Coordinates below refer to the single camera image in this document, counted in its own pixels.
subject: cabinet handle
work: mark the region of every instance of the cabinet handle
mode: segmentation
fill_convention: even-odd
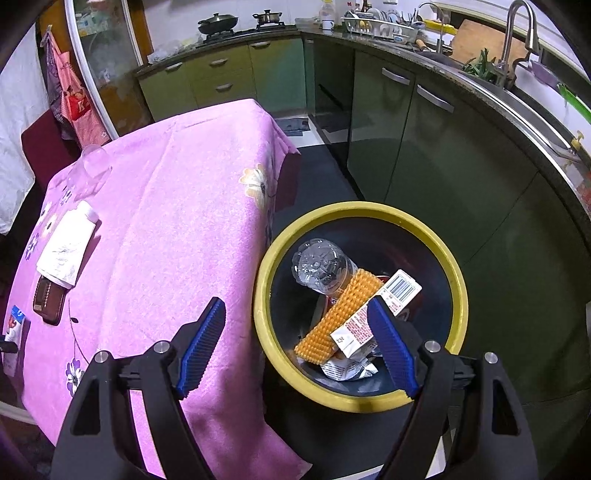
[[[230,88],[232,88],[232,85],[233,84],[231,84],[231,83],[227,83],[225,85],[220,85],[220,86],[216,87],[216,90],[218,92],[222,93],[222,92],[225,92],[226,90],[229,90]]]
[[[174,72],[175,70],[178,70],[178,68],[183,64],[182,61],[175,63],[174,65],[171,65],[170,67],[166,67],[164,69],[165,72]]]
[[[252,48],[267,48],[269,45],[271,45],[270,41],[260,41],[257,43],[251,43]]]
[[[425,100],[428,100],[429,102],[431,102],[433,105],[436,105],[439,108],[443,108],[444,110],[447,110],[448,112],[453,113],[453,110],[454,110],[453,105],[450,105],[445,100],[441,100],[438,96],[433,95],[431,92],[429,92],[428,90],[425,90],[420,85],[417,85],[417,93],[421,97],[423,97]]]
[[[403,85],[410,85],[409,79],[401,77],[400,75],[396,75],[395,73],[392,73],[388,69],[382,69],[382,75],[384,75],[386,78],[389,78],[390,80],[394,80],[395,82],[402,83]]]
[[[228,59],[214,60],[214,61],[209,62],[209,66],[210,67],[219,67],[220,65],[223,65],[227,61],[228,61]]]

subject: dish rack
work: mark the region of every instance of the dish rack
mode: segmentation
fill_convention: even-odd
[[[414,43],[418,30],[406,25],[376,19],[373,14],[347,12],[341,18],[350,33],[357,33],[373,38],[383,38],[396,43]]]

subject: dark red cushion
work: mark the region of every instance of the dark red cushion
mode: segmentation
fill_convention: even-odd
[[[80,148],[72,140],[62,140],[60,125],[48,110],[21,135],[22,150],[37,183],[47,190],[51,178],[80,157]]]

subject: table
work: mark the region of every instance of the table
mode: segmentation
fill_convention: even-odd
[[[9,309],[17,305],[30,321],[15,378],[23,404],[55,443],[86,359],[103,349],[116,358],[143,353],[218,296],[226,327],[199,389],[181,402],[187,421],[217,479],[298,479],[310,465],[263,419],[264,358],[252,324],[278,176],[297,150],[254,100],[158,122],[105,150],[113,170],[86,199],[100,221],[57,327],[33,312],[32,299],[38,257],[77,203],[64,191],[70,167],[51,180],[18,267]],[[94,155],[89,165],[104,170]],[[162,475],[141,393],[131,394],[146,467]]]

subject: countertop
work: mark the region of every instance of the countertop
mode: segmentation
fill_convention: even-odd
[[[477,108],[480,111],[483,108],[488,110],[486,107],[492,109],[492,111],[487,111],[487,118],[489,118],[488,112],[490,112],[490,119],[497,123],[507,136],[511,137],[524,150],[540,173],[552,185],[577,223],[587,248],[591,251],[591,166],[586,165],[579,157],[569,154],[567,141],[515,95],[494,85],[481,82],[460,70],[423,57],[410,48],[401,48],[393,43],[375,40],[371,37],[318,28],[272,30],[237,35],[213,44],[202,44],[156,64],[140,67],[135,72],[135,76],[143,77],[216,48],[299,35],[308,39],[332,40],[384,59],[394,55],[444,77],[456,87],[470,93],[470,96],[463,97],[463,99],[472,105],[477,103]]]
[[[266,40],[267,38],[288,38],[288,37],[299,37],[300,31],[296,28],[286,28],[285,30],[267,30],[258,31],[245,35],[235,35],[234,37],[224,38],[223,40],[213,43],[202,43],[194,48],[188,48],[182,52],[168,57],[162,61],[153,63],[151,65],[142,65],[136,71],[134,75],[136,78],[144,77],[149,73],[157,72],[166,67],[170,67],[180,61],[189,60],[192,57],[196,57],[210,50],[216,50],[218,48],[230,47],[233,45],[240,45],[243,43],[250,43],[259,40]]]

